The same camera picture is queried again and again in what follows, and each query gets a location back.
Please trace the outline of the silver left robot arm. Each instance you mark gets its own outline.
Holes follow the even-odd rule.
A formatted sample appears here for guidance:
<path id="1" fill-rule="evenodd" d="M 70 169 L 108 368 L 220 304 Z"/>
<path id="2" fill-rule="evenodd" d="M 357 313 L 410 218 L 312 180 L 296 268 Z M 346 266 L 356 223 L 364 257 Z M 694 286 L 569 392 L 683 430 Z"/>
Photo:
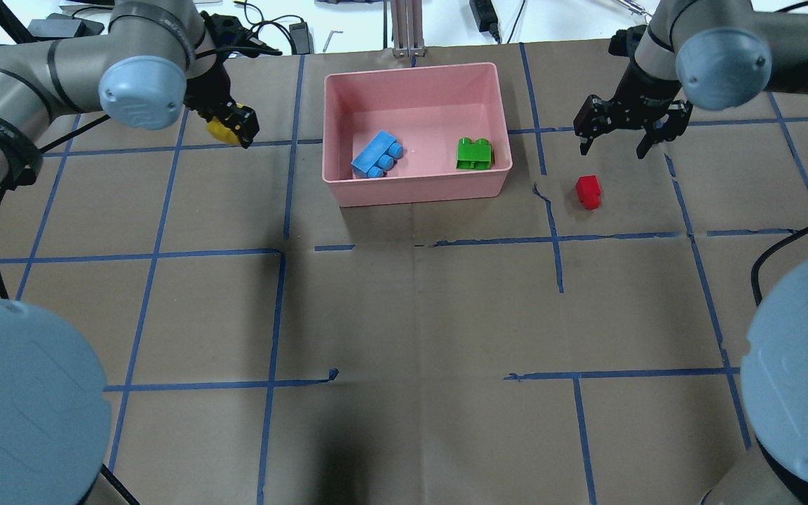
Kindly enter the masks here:
<path id="1" fill-rule="evenodd" d="M 100 113 L 129 128 L 198 113 L 227 144 L 249 147 L 256 113 L 231 96 L 229 55 L 276 55 L 233 16 L 191 1 L 116 1 L 102 34 L 0 45 L 0 208 L 38 182 L 60 117 Z M 109 440 L 107 378 L 92 346 L 51 311 L 9 297 L 0 268 L 0 504 L 83 504 Z"/>

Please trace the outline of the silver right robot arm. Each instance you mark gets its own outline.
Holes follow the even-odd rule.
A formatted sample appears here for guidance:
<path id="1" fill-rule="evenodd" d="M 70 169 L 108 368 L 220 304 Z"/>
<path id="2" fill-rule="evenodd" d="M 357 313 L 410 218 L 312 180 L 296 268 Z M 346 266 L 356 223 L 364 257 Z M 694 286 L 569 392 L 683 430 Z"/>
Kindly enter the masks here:
<path id="1" fill-rule="evenodd" d="M 692 504 L 750 457 L 759 253 L 808 224 L 808 99 L 757 97 L 635 160 L 523 138 L 541 242 L 455 246 L 414 206 L 427 504 Z"/>

